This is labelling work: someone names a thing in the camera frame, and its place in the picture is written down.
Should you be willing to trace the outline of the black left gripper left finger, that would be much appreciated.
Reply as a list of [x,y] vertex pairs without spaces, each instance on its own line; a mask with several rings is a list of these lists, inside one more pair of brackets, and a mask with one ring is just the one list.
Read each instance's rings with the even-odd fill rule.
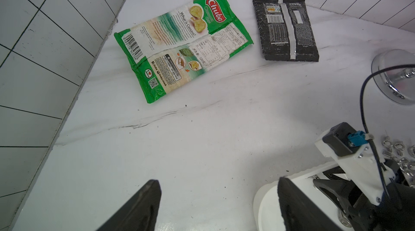
[[162,197],[158,180],[149,180],[99,231],[154,231]]

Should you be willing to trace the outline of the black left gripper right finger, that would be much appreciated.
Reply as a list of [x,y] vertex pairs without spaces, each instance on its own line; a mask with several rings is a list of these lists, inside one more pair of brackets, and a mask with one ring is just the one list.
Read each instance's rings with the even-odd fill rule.
[[340,230],[290,179],[281,177],[277,192],[287,231]]

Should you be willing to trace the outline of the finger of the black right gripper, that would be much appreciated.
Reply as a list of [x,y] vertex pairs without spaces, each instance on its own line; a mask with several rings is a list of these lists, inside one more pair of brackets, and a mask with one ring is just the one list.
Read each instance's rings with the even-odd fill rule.
[[329,180],[347,181],[347,178],[345,177],[345,172],[339,166],[324,171],[323,175]]
[[313,184],[347,217],[358,215],[355,205],[363,193],[353,181],[317,179]]

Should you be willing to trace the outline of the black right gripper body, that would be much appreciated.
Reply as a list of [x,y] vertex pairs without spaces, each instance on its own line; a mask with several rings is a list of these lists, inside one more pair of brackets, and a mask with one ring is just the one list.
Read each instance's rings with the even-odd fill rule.
[[402,171],[399,160],[379,160],[370,146],[372,137],[361,132],[331,129],[315,143],[320,152],[334,159],[362,191],[355,207],[358,215],[347,217],[354,231],[412,231],[415,228],[415,188]]

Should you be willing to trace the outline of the white plastic storage box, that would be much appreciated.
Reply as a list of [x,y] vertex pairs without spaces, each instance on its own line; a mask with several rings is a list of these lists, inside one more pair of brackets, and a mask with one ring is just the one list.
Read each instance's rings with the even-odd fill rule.
[[[337,167],[334,161],[312,167],[287,176],[324,214],[327,215],[342,231],[352,231],[344,227],[338,220],[338,208],[313,184],[313,180],[325,179],[323,172]],[[279,206],[277,193],[278,181],[262,186],[255,195],[253,210],[256,226],[259,231],[284,231],[285,225]]]

